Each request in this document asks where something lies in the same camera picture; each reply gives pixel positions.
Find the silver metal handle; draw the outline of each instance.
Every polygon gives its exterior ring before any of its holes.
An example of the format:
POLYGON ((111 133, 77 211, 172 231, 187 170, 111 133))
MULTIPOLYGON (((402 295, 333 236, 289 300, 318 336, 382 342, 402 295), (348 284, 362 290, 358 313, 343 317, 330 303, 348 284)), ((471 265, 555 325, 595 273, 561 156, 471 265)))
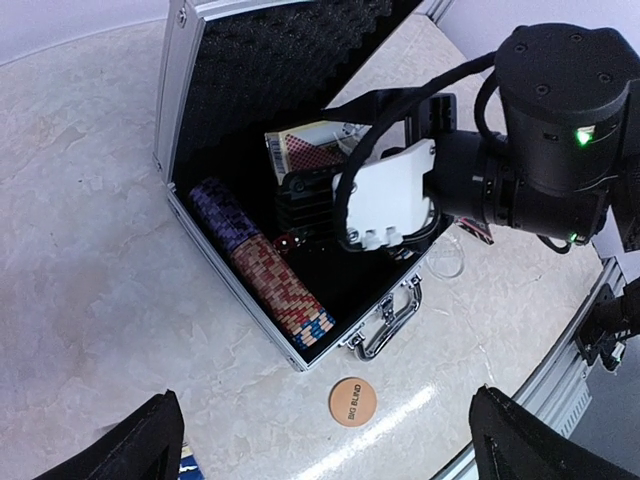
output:
POLYGON ((355 355, 363 362, 370 362, 378 356, 382 349, 389 343, 396 333, 409 321, 420 308, 422 303, 422 278, 415 274, 410 280, 402 283, 402 287, 409 293, 409 302, 397 312, 393 308, 393 293, 382 299, 378 305, 378 313, 382 315, 384 326, 373 336, 368 345, 365 345, 366 337, 362 332, 356 333, 348 342, 347 347, 354 351, 355 355))

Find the dark floor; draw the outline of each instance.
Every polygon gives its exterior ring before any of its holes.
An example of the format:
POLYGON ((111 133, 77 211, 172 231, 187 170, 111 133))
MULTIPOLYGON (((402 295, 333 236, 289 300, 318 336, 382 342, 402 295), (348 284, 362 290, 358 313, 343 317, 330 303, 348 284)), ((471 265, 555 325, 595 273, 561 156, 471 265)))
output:
POLYGON ((640 476, 640 338, 615 374, 597 365, 588 384, 593 401, 571 440, 640 476))

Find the green led light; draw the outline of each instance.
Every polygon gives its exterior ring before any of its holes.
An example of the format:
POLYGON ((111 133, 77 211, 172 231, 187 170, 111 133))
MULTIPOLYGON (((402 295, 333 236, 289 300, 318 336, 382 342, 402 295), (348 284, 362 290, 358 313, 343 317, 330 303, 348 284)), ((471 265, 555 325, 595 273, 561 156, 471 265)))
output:
POLYGON ((576 139, 581 147, 584 147, 593 139, 593 134, 585 131, 578 130, 576 132, 576 139))

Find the poker chip case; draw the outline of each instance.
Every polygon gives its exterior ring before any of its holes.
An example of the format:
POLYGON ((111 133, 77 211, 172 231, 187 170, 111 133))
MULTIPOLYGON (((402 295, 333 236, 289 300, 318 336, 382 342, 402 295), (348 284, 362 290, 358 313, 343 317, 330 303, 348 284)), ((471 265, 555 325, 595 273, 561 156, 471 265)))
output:
POLYGON ((337 245, 279 256, 271 243, 282 234, 277 183, 264 133, 326 107, 419 3, 170 4, 154 161, 182 225, 300 371, 338 346, 364 361, 377 356, 420 306, 424 256, 398 261, 337 245), (274 287, 278 279, 285 285, 274 287), (408 302, 394 306, 398 289, 408 302), (376 317, 383 326, 366 339, 361 329, 376 317))

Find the row of poker chips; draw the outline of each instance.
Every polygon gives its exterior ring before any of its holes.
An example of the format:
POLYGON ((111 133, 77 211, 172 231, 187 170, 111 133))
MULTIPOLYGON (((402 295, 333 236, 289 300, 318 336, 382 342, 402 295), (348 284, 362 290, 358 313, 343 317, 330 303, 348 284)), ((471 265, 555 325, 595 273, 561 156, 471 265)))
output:
POLYGON ((243 278, 298 348, 308 348, 333 327, 335 320, 296 277, 220 180, 208 178, 196 186, 189 197, 243 278))

